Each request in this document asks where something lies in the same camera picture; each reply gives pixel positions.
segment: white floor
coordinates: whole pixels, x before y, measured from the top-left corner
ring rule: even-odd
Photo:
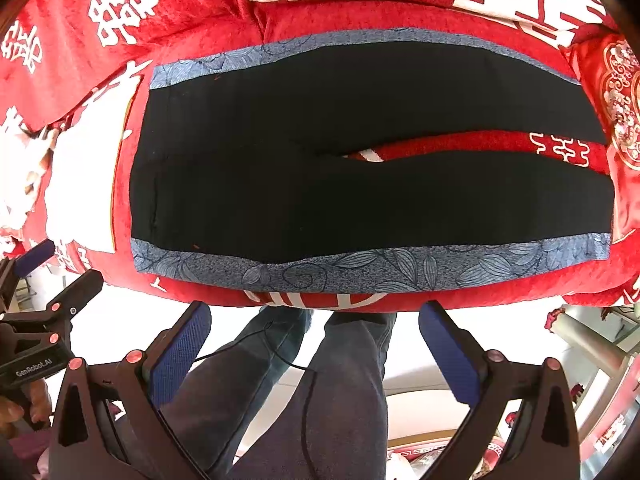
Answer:
[[[44,308],[47,301],[62,290],[62,279],[46,270],[34,273],[30,282],[38,292],[33,300],[36,308]],[[554,356],[562,361],[570,385],[576,382],[586,384],[596,373],[595,366],[568,349],[558,336],[544,329],[546,314],[561,304],[561,298],[549,298],[508,306],[455,310],[450,311],[450,315],[459,327],[469,330],[485,349],[497,348],[511,361],[532,364],[539,364],[546,357]],[[145,349],[158,332],[173,325],[186,307],[186,304],[105,286],[74,319],[73,352],[85,358],[89,364],[119,361],[132,349]],[[212,307],[213,327],[202,354],[233,340],[257,312],[257,307]],[[613,339],[620,328],[619,320],[613,316],[601,322],[600,310],[596,308],[573,308],[571,314],[609,339]],[[323,325],[330,315],[327,311],[316,312],[295,364],[308,365],[324,337]],[[384,385],[388,395],[447,388],[420,336],[417,315],[417,312],[398,315],[386,361]],[[241,450],[255,441],[277,418],[301,376],[302,372],[293,368],[284,374],[250,426]],[[62,374],[48,380],[54,401],[61,382]]]

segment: blue gripper pad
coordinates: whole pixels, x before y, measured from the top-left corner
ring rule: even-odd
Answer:
[[[33,270],[56,254],[56,245],[51,240],[44,240],[29,252],[16,258],[14,272],[19,278],[25,278]]]
[[[418,316],[420,333],[458,402],[473,408],[480,400],[482,371],[476,356],[465,354],[460,330],[437,301],[425,303]]]
[[[199,303],[149,375],[147,394],[158,409],[174,398],[211,332],[209,305]]]

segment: red pillow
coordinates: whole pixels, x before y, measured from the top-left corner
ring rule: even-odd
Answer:
[[[640,228],[640,63],[620,34],[574,44],[563,53],[609,139],[615,243]]]

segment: red blanket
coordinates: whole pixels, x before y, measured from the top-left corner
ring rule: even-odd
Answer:
[[[543,276],[448,292],[414,294],[245,293],[136,273],[129,248],[129,172],[154,66],[306,34],[416,27],[466,34],[529,56],[575,77],[560,54],[615,28],[597,0],[31,0],[4,38],[0,110],[17,107],[32,129],[65,118],[92,88],[128,60],[153,63],[143,71],[126,128],[113,189],[116,253],[89,251],[72,242],[58,247],[70,270],[93,267],[108,283],[179,301],[247,306],[259,303],[369,310],[416,310],[437,299],[446,308],[515,303],[569,292],[593,293],[628,282],[640,268],[630,234],[612,246],[607,262],[588,262]],[[91,167],[78,163],[78,179]],[[45,176],[42,189],[48,184]],[[46,236],[42,194],[23,229],[26,241]]]

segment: jeans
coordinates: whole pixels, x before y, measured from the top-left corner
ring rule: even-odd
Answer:
[[[292,362],[310,320],[308,310],[263,309],[221,348],[228,350],[190,372],[162,408],[212,480],[384,479],[388,420],[382,379],[396,314],[335,312],[287,407],[232,465],[249,423],[288,368],[272,349]],[[138,449],[126,416],[116,426],[132,466],[160,478]]]

